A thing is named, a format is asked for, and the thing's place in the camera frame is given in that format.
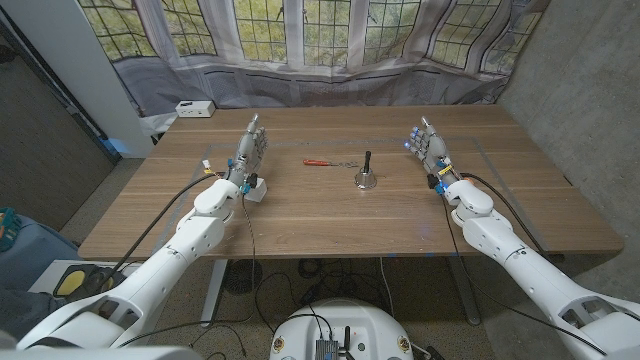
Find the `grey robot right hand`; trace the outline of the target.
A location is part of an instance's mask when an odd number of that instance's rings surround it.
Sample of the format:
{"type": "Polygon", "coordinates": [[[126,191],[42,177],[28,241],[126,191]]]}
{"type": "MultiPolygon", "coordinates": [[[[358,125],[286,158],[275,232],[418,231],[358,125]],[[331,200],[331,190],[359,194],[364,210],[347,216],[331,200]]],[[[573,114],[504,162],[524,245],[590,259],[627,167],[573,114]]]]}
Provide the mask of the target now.
{"type": "Polygon", "coordinates": [[[404,147],[422,163],[429,188],[443,193],[462,176],[454,169],[444,140],[426,116],[421,117],[421,123],[412,128],[404,147]]]}

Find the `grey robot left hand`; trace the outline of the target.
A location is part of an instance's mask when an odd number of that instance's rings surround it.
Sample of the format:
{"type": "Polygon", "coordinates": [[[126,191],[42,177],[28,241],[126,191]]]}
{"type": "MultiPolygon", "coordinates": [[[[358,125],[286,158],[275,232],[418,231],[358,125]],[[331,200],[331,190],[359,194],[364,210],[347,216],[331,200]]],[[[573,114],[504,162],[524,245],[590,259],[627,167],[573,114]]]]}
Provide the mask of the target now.
{"type": "Polygon", "coordinates": [[[226,179],[242,186],[251,174],[259,171],[267,147],[266,130],[259,122],[259,114],[255,113],[240,138],[226,179]]]}

